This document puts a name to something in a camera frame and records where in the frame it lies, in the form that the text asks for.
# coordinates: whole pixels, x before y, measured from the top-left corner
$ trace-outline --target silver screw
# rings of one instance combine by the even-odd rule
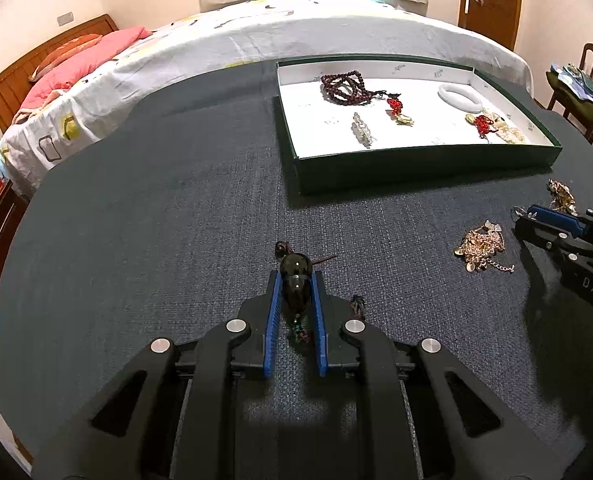
[[[152,344],[150,345],[150,350],[157,354],[163,354],[170,349],[170,346],[172,346],[172,343],[170,343],[170,341],[168,341],[166,338],[161,337],[159,339],[155,339],[154,341],[152,341]]]
[[[436,339],[429,337],[421,341],[421,348],[430,354],[435,354],[441,350],[441,343],[439,343]]]
[[[365,329],[366,324],[363,323],[360,319],[350,319],[349,321],[345,322],[345,330],[347,330],[348,332],[352,332],[353,334],[363,332]]]
[[[225,325],[225,327],[230,331],[230,332],[243,332],[243,330],[245,330],[246,327],[246,322],[244,322],[243,319],[231,319],[230,321],[227,322],[227,324]]]

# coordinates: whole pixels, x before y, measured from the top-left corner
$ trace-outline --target bed sheet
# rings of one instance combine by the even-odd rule
[[[254,0],[158,28],[82,78],[40,115],[3,134],[0,171],[31,196],[51,168],[111,134],[158,89],[237,64],[323,54],[433,57],[532,92],[523,59],[449,23],[375,0]]]

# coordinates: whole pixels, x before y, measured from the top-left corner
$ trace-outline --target wall outlet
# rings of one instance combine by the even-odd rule
[[[70,23],[73,21],[74,21],[74,15],[71,12],[68,12],[67,14],[63,14],[56,19],[56,22],[58,23],[59,27],[65,25],[65,23]]]

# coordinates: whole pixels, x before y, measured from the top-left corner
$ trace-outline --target wooden chair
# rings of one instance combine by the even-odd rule
[[[593,44],[587,43],[583,48],[583,56],[581,56],[581,63],[579,69],[585,69],[585,63],[587,60],[588,51],[593,54]],[[589,72],[586,72],[590,79],[593,80],[593,65]],[[573,115],[577,121],[579,121],[585,128],[586,131],[583,136],[588,139],[590,144],[593,143],[593,105],[589,102],[580,101],[572,92],[566,90],[566,86],[563,85],[558,79],[557,75],[552,72],[547,72],[547,81],[552,87],[553,94],[550,99],[550,104],[547,109],[552,110],[556,102],[560,102],[565,109],[563,112],[564,118],[568,119],[570,114]]]

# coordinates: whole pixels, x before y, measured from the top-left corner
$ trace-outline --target pillow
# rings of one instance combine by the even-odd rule
[[[38,81],[55,66],[60,65],[74,54],[99,43],[100,38],[100,34],[86,34],[85,36],[81,36],[80,38],[62,44],[59,48],[50,52],[48,56],[38,64],[36,70],[30,76],[28,81],[31,83]]]
[[[65,60],[39,79],[25,97],[19,112],[42,108],[49,100],[54,100],[59,95],[59,90],[69,90],[79,79],[94,72],[136,40],[151,35],[152,33],[144,27],[132,27],[103,36],[99,43]]]

